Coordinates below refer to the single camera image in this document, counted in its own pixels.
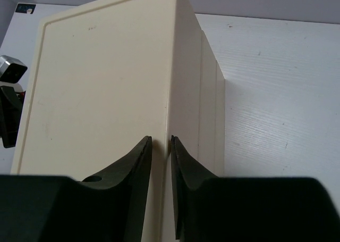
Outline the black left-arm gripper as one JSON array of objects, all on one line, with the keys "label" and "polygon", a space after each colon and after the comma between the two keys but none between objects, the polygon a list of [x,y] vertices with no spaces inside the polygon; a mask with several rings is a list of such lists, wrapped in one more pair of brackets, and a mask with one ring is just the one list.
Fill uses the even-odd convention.
[{"label": "black left-arm gripper", "polygon": [[25,91],[16,92],[13,87],[1,86],[1,138],[4,148],[16,145]]}]

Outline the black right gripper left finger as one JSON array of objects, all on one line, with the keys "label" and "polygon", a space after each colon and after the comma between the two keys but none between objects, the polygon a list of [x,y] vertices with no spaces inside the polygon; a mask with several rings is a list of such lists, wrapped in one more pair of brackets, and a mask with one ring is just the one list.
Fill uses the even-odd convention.
[{"label": "black right gripper left finger", "polygon": [[76,181],[64,176],[1,176],[1,241],[140,241],[152,138]]}]

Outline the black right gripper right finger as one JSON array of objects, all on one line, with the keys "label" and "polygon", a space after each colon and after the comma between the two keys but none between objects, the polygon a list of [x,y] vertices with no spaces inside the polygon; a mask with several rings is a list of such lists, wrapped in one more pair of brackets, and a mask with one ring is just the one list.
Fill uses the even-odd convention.
[{"label": "black right gripper right finger", "polygon": [[339,215],[314,178],[218,177],[171,138],[180,241],[339,241]]}]

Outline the cream plastic drawer cabinet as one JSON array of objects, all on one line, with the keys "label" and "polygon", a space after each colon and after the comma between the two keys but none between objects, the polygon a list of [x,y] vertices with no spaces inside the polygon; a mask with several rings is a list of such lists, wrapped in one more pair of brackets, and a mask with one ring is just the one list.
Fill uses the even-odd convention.
[{"label": "cream plastic drawer cabinet", "polygon": [[224,173],[225,78],[189,0],[97,0],[41,20],[12,174],[82,180],[143,137],[143,241],[174,241],[170,139]]}]

